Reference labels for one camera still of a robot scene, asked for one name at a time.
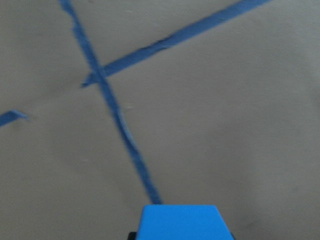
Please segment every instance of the gray floor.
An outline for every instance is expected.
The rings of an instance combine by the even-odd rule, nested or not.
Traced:
[[[77,0],[103,63],[236,0]],[[320,4],[273,0],[110,77],[166,204],[320,239]],[[125,240],[149,204],[57,1],[3,1],[1,240]]]

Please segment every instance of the floor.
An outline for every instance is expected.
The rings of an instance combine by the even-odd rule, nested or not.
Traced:
[[[237,0],[77,0],[110,63]],[[320,4],[271,0],[108,78],[165,204],[320,239]],[[150,204],[57,0],[0,8],[0,239],[125,240]]]

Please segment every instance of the blue tape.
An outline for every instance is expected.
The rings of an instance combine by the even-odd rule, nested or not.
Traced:
[[[0,127],[9,124],[17,119],[27,119],[27,115],[17,111],[10,110],[0,115]]]
[[[150,58],[157,52],[171,48],[185,40],[188,40],[196,35],[199,35],[209,29],[212,29],[222,23],[227,22],[241,14],[244,14],[270,0],[242,0],[221,11],[203,18],[191,25],[188,25],[171,36],[162,39],[147,47],[138,49],[118,60],[115,60],[103,67],[103,76],[109,77],[117,72],[122,71],[136,63]],[[90,74],[83,82],[82,87],[87,87],[97,82],[94,74]]]
[[[96,82],[99,84],[99,88],[102,92],[104,100],[110,108],[114,122],[121,134],[121,137],[125,143],[125,146],[129,152],[132,162],[140,176],[140,179],[145,187],[146,193],[148,194],[153,204],[162,204],[162,200],[158,194],[158,191],[153,184],[147,166],[144,163],[143,157],[139,152],[139,149],[128,129],[127,123],[123,117],[121,109],[118,105],[116,97],[105,78],[105,74],[102,70],[101,65],[94,53],[94,50],[85,34],[85,31],[80,24],[76,12],[70,2],[70,0],[59,0],[62,8],[72,17],[74,26],[74,35],[86,57],[88,64],[93,72]]]

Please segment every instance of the blue tape line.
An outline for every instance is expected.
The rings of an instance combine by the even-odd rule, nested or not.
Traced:
[[[81,49],[86,57],[87,62],[89,63],[91,70],[94,74],[94,77],[99,84],[99,88],[102,92],[104,100],[108,104],[110,111],[112,113],[115,124],[121,134],[121,137],[125,143],[125,146],[131,156],[133,164],[140,176],[141,181],[145,187],[146,193],[148,194],[151,202],[153,204],[162,204],[162,200],[158,194],[158,191],[153,184],[147,166],[144,163],[142,155],[139,152],[139,149],[128,129],[127,123],[123,117],[121,109],[117,103],[116,97],[108,83],[105,79],[103,70],[99,61],[94,53],[94,50],[85,34],[85,31],[82,25],[79,22],[79,19],[76,15],[76,12],[70,2],[70,0],[59,0],[62,8],[72,17],[74,26],[73,32],[74,35],[81,46]]]
[[[27,119],[28,117],[17,110],[7,111],[0,115],[0,127],[21,118]]]
[[[115,60],[103,67],[103,76],[109,77],[117,72],[120,72],[136,63],[150,58],[157,52],[171,48],[185,40],[188,40],[196,35],[199,35],[209,29],[212,29],[222,23],[227,22],[241,14],[244,14],[270,0],[242,0],[221,11],[213,13],[191,25],[188,25],[171,36],[162,39],[147,47],[138,49],[118,60]],[[90,74],[83,82],[82,87],[87,87],[96,83],[97,80],[94,74]]]

